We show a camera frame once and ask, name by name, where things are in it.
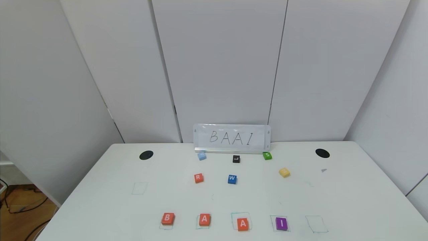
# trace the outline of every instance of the whiteboard sign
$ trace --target whiteboard sign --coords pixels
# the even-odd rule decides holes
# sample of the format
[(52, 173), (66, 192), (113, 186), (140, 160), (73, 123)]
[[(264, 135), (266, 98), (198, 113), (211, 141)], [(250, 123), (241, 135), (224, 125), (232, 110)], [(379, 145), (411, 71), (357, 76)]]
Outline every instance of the whiteboard sign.
[(194, 124), (196, 152), (261, 154), (270, 150), (269, 125)]

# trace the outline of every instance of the white table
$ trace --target white table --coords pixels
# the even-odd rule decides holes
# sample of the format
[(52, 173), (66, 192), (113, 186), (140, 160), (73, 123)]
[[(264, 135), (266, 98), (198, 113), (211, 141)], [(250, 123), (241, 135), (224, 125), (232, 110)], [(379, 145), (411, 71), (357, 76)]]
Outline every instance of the white table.
[[(154, 156), (140, 160), (146, 150)], [(271, 153), (232, 163), (233, 154), (199, 161), (193, 144), (112, 145), (37, 241), (428, 240), (428, 223), (356, 143), (279, 142)], [(171, 230), (165, 212), (176, 215)], [(211, 213), (209, 229), (196, 229), (200, 213)], [(238, 232), (231, 217), (247, 213), (251, 230)], [(286, 216), (290, 231), (274, 231), (271, 215)]]

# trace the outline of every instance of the white wall panel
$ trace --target white wall panel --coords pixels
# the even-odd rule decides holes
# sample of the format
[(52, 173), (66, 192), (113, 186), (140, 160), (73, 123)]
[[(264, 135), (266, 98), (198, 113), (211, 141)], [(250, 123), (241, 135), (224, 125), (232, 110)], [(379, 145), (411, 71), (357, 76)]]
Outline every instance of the white wall panel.
[(149, 1), (61, 4), (124, 141), (180, 142)]
[(409, 0), (289, 0), (269, 124), (272, 141), (339, 141)]
[(195, 123), (267, 124), (286, 4), (153, 1), (184, 142)]
[(0, 70), (1, 151), (61, 205), (123, 141), (58, 1), (0, 2)]
[(409, 193), (407, 198), (428, 222), (428, 177), (425, 177), (421, 183)]
[(412, 0), (346, 136), (346, 140), (357, 142), (404, 194), (428, 172), (427, 23), (428, 1)]

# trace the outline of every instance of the orange b block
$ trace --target orange b block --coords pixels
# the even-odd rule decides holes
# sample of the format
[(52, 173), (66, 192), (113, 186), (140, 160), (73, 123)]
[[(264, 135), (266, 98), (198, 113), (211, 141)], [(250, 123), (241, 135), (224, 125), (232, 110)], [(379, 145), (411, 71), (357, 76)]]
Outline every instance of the orange b block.
[(248, 230), (248, 219), (238, 218), (238, 231), (247, 231), (247, 230)]
[(211, 215), (201, 214), (199, 215), (199, 226), (210, 226)]
[(174, 213), (164, 213), (162, 217), (162, 224), (163, 225), (172, 225), (174, 222), (175, 215)]
[(195, 182), (199, 183), (201, 181), (204, 181), (204, 176), (202, 176), (202, 173), (196, 174), (195, 176)]

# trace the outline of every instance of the red r block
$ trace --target red r block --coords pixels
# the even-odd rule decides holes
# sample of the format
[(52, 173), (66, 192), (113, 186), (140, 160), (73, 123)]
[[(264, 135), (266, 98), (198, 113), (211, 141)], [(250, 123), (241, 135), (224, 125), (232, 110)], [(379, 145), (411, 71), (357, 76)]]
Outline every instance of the red r block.
[(202, 173), (196, 174), (194, 176), (195, 176), (195, 182), (196, 183), (204, 181), (204, 176), (202, 176)]

